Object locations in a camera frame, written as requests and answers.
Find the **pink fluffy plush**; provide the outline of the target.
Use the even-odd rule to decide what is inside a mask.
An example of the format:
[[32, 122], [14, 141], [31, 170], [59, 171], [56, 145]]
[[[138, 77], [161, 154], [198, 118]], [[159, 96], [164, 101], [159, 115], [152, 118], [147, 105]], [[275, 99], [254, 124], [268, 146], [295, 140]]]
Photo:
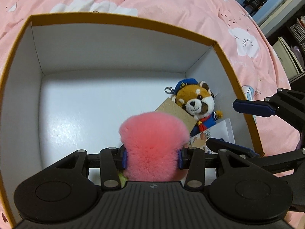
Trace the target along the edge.
[[148, 112], [128, 118], [119, 128], [127, 150], [124, 176], [129, 181], [181, 181], [178, 152], [190, 139], [186, 125], [173, 115]]

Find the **beige storage bin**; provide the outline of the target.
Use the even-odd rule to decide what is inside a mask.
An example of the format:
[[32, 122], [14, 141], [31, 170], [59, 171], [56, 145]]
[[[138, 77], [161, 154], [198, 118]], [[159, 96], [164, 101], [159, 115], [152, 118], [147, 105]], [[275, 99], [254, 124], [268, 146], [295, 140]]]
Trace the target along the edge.
[[296, 55], [290, 49], [283, 37], [278, 37], [277, 42], [272, 47], [276, 52], [289, 80], [303, 72], [300, 62], [297, 60]]

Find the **white floral packet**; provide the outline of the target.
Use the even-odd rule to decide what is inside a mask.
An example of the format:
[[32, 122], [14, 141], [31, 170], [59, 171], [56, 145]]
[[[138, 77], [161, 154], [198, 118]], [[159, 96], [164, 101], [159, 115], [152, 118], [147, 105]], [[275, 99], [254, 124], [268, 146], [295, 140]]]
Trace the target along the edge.
[[222, 139], [235, 144], [231, 120], [229, 118], [222, 120], [205, 131], [191, 137], [188, 143], [185, 144], [185, 147], [196, 147], [204, 150], [206, 154], [216, 154], [216, 152], [210, 150], [206, 145], [206, 141], [209, 138]]

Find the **orange cardboard box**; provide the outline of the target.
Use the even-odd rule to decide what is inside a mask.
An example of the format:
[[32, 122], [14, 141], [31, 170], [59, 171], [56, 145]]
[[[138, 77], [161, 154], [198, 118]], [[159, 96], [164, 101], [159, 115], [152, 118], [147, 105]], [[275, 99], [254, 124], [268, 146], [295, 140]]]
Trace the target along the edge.
[[253, 117], [220, 44], [203, 35], [126, 15], [31, 15], [11, 35], [1, 67], [1, 193], [11, 225], [19, 183], [77, 149], [119, 145], [119, 126], [155, 110], [165, 88], [206, 81], [235, 142], [262, 155]]

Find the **brown cardboard card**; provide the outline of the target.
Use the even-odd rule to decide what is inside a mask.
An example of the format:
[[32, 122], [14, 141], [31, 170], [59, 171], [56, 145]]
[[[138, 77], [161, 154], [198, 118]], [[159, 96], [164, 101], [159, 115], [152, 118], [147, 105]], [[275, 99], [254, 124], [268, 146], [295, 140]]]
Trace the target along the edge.
[[179, 118], [186, 125], [189, 133], [197, 123], [197, 121], [190, 114], [188, 114], [170, 98], [166, 98], [155, 111], [167, 113]]

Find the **red panda sailor plush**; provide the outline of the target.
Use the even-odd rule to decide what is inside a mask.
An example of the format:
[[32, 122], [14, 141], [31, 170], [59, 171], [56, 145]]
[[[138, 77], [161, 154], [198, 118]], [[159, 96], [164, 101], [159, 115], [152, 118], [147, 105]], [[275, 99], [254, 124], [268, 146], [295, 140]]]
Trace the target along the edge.
[[175, 88], [166, 87], [164, 91], [197, 121], [190, 132], [191, 136], [214, 126], [223, 117], [222, 111], [214, 109], [214, 94], [205, 81], [187, 78], [179, 81]]

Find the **dark wardrobe shelf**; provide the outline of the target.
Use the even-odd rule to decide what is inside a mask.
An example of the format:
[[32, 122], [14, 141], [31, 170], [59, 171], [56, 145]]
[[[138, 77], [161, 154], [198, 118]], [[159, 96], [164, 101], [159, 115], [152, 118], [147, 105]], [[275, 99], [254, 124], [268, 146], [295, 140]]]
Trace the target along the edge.
[[304, 72], [304, 0], [238, 0], [238, 3], [258, 24], [271, 46], [278, 37], [284, 38]]

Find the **pink printed bed quilt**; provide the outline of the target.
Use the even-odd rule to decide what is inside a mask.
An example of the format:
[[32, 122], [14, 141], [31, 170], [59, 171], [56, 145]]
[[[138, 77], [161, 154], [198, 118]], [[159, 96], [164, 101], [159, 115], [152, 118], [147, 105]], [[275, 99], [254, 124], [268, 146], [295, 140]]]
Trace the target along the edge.
[[290, 88], [275, 51], [235, 0], [1, 0], [1, 64], [30, 15], [73, 11], [133, 15], [216, 40], [247, 99], [261, 100], [279, 87]]

